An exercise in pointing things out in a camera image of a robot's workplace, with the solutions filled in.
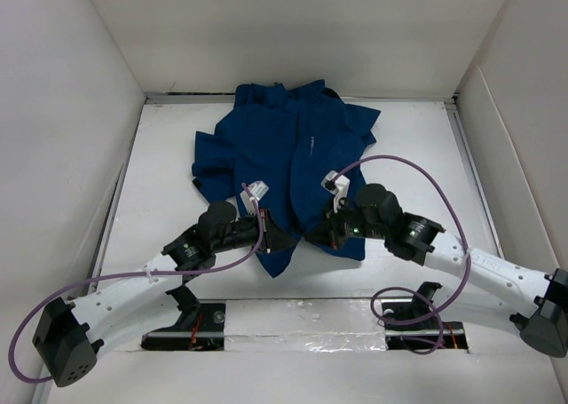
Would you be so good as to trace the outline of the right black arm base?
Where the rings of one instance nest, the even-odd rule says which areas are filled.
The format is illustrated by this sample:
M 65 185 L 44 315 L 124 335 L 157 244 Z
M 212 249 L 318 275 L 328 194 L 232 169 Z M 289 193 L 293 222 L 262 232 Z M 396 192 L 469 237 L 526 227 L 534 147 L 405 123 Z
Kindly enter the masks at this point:
M 417 318 L 430 312 L 430 306 L 419 297 L 387 297 L 381 301 L 383 314 L 396 321 Z M 405 350 L 414 354 L 427 354 L 434 350 L 468 350 L 465 329 L 459 321 L 441 321 L 436 318 L 411 325 L 397 326 L 381 323 L 385 328 L 388 351 Z

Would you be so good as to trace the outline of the blue zip-up jacket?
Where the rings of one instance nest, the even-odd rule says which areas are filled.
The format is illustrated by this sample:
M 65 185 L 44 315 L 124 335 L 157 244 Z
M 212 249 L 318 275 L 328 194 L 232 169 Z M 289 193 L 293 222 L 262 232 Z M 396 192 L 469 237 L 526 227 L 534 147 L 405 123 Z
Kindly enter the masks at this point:
M 321 184 L 356 162 L 376 142 L 381 112 L 353 105 L 317 80 L 288 90 L 242 84 L 233 110 L 212 133 L 195 135 L 193 183 L 208 202 L 236 197 L 262 180 L 259 205 L 296 240 L 313 232 L 332 198 Z

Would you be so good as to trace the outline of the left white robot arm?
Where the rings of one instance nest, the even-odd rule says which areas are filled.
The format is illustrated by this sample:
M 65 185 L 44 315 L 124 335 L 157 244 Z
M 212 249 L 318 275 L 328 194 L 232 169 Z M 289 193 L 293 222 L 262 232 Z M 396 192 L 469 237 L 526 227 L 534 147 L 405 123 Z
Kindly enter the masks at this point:
M 296 245 L 268 209 L 243 218 L 229 202 L 214 202 L 197 223 L 147 262 L 133 277 L 115 280 L 89 296 L 55 297 L 43 309 L 33 345 L 58 387 L 74 384 L 116 346 L 171 322 L 189 329 L 200 303 L 187 283 L 212 271 L 217 254 L 250 247 L 273 254 Z

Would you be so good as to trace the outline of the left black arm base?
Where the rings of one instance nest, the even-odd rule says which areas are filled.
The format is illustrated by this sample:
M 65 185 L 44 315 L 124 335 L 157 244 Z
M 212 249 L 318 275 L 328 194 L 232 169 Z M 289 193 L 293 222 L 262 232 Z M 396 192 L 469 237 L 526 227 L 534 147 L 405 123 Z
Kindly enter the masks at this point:
M 142 336 L 141 348 L 153 352 L 218 352 L 225 349 L 226 302 L 198 301 L 169 327 Z

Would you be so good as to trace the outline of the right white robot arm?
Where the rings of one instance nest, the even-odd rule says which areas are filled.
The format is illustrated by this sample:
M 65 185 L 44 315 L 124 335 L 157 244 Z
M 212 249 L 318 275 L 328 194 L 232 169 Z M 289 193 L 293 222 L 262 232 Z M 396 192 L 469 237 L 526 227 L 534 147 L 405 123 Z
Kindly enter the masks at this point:
M 379 184 L 364 186 L 354 202 L 347 198 L 346 178 L 326 179 L 322 186 L 333 198 L 311 242 L 339 250 L 349 239 L 381 240 L 393 256 L 459 279 L 455 288 L 426 281 L 406 305 L 375 311 L 382 325 L 417 330 L 454 314 L 516 335 L 549 357 L 566 357 L 566 270 L 545 273 L 470 247 L 439 223 L 403 211 L 396 195 Z

